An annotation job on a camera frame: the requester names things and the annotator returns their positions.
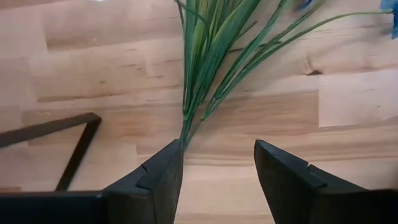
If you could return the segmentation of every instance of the artificial plant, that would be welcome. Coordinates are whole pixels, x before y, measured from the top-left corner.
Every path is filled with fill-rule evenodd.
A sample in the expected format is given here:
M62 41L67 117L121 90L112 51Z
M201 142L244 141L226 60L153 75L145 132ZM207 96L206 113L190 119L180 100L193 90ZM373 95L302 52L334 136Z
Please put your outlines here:
M262 0L175 0L180 12L184 39L183 77L183 125L180 139L187 148L192 136L234 87L250 74L261 62L282 47L301 36L331 21L355 15L394 14L393 38L398 36L398 0L383 0L382 11L352 12L331 17L289 37L296 27L306 21L327 0L306 0L301 2L302 15L285 30L263 43L281 15L298 0L279 0L274 13L247 46L233 49L240 37L251 29L256 21L248 23ZM239 51L238 57L226 73L220 67L231 51ZM222 76L221 83L215 83Z

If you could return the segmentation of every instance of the wooden surface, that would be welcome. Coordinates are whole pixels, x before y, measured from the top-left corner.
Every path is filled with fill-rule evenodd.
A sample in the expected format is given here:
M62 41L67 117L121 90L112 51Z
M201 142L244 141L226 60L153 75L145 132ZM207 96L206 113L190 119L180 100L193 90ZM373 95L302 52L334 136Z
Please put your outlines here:
M378 4L329 1L309 23ZM277 30L297 16L285 15ZM185 155L176 223L273 223L254 168L255 139L363 187L398 187L398 42L390 40L391 20L329 24L243 81ZM182 45L173 0L3 0L0 131L98 113L103 124L72 189L102 189L178 137ZM323 75L305 75L314 69ZM1 149L0 186L53 190L81 130Z

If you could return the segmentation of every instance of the wood grain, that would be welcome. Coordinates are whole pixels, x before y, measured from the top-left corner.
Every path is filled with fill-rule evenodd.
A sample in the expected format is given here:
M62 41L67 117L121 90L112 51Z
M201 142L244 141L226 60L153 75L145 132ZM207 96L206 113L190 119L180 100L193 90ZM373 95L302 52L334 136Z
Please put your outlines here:
M277 0L263 1L262 29ZM379 1L328 1L294 33ZM289 9L272 35L302 12ZM253 160L264 139L369 189L398 188L398 45L391 16L323 26L262 63L185 154L176 223L273 223ZM103 123L72 190L135 169L182 125L182 27L173 0L0 2L0 131L95 112ZM238 53L229 54L225 74ZM308 75L314 70L321 75ZM82 126L0 150L0 187L53 190Z

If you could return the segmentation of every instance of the blue flower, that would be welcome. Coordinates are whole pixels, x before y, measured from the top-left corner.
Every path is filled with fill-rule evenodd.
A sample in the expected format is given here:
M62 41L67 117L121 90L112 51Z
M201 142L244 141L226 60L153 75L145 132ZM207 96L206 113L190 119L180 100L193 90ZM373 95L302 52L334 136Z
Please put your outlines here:
M398 37L398 0L381 0L382 11L392 11L394 15L394 26L392 27L392 38Z
M301 5L300 9L305 9L311 4L312 0L306 0L304 4Z

